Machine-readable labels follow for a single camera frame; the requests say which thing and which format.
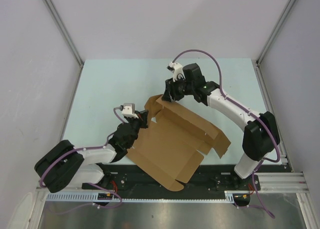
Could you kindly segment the brown cardboard box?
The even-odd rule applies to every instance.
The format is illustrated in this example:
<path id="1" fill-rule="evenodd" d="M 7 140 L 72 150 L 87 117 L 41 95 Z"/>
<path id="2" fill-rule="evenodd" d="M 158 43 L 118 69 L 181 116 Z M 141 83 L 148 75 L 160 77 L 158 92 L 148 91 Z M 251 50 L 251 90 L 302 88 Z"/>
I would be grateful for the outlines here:
<path id="1" fill-rule="evenodd" d="M 231 144 L 214 124 L 161 95 L 144 108 L 148 127 L 140 129 L 127 157 L 169 191 L 181 191 L 211 150 L 222 157 Z"/>

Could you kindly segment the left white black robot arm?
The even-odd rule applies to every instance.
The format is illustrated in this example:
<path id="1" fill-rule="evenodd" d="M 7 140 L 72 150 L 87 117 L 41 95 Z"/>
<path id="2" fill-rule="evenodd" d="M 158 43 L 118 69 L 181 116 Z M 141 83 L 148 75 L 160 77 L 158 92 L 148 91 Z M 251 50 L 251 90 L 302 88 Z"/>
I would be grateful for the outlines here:
<path id="1" fill-rule="evenodd" d="M 57 193 L 74 183 L 107 188 L 111 177 L 101 165 L 120 161 L 138 139 L 139 131 L 148 128 L 147 109 L 123 115 L 125 122 L 107 136 L 103 145 L 75 148 L 67 139 L 55 145 L 34 166 L 40 177 L 39 186 L 51 193 Z"/>

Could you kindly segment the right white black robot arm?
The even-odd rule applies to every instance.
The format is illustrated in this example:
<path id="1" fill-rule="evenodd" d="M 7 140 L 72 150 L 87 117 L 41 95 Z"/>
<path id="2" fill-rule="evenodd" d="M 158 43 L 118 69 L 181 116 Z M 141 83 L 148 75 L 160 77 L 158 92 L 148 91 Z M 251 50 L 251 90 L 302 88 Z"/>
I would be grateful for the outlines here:
<path id="1" fill-rule="evenodd" d="M 242 190 L 249 183 L 249 176 L 266 155 L 280 143 L 275 116 L 266 111 L 257 113 L 226 94 L 214 81 L 206 81 L 198 64 L 182 66 L 170 62 L 167 69 L 172 78 L 165 81 L 162 100 L 175 102 L 184 96 L 193 96 L 198 102 L 215 109 L 233 121 L 242 131 L 243 155 L 230 177 L 231 185 Z"/>

